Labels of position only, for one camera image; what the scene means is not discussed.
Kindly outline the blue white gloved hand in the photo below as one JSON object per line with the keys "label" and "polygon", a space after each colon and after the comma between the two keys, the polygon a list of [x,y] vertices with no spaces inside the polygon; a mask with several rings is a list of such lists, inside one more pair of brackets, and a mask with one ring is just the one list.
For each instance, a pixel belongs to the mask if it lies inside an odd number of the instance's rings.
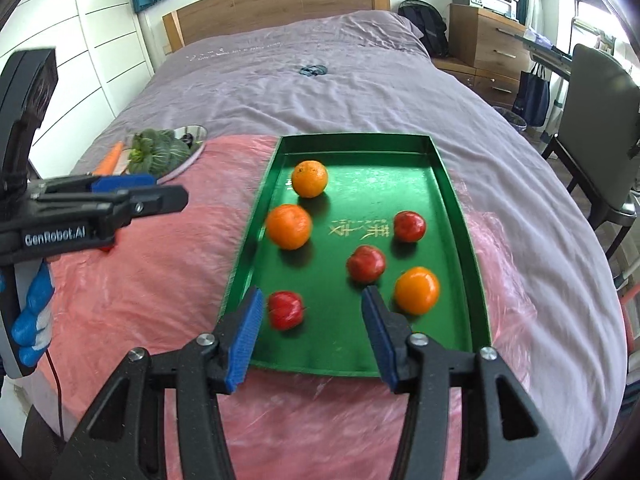
{"label": "blue white gloved hand", "polygon": [[1,357],[6,374],[32,372],[48,350],[53,332],[54,286],[49,266],[23,263],[1,268]]}

